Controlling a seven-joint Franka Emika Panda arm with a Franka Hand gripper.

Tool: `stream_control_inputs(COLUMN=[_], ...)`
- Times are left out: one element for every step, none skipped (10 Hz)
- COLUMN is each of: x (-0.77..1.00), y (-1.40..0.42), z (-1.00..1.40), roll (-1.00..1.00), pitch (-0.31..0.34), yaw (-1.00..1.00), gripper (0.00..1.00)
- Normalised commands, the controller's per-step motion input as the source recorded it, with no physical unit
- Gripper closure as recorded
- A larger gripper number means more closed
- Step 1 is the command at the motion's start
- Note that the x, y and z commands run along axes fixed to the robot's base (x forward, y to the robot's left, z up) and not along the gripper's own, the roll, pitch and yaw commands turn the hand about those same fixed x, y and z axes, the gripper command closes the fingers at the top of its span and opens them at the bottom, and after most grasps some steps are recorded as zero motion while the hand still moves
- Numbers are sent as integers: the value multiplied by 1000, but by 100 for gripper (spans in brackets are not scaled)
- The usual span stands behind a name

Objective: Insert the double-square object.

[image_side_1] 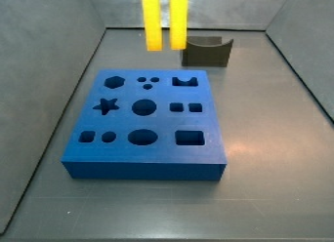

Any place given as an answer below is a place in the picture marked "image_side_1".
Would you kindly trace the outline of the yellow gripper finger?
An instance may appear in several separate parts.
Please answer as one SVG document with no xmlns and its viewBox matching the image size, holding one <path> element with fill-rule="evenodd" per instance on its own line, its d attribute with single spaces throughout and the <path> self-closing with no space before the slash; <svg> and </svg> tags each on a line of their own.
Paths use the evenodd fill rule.
<svg viewBox="0 0 334 242">
<path fill-rule="evenodd" d="M 143 27 L 146 36 L 146 48 L 150 51 L 160 51 L 162 25 L 160 25 L 160 3 L 159 0 L 142 0 Z"/>
<path fill-rule="evenodd" d="M 188 0 L 170 0 L 170 44 L 172 50 L 187 46 Z"/>
</svg>

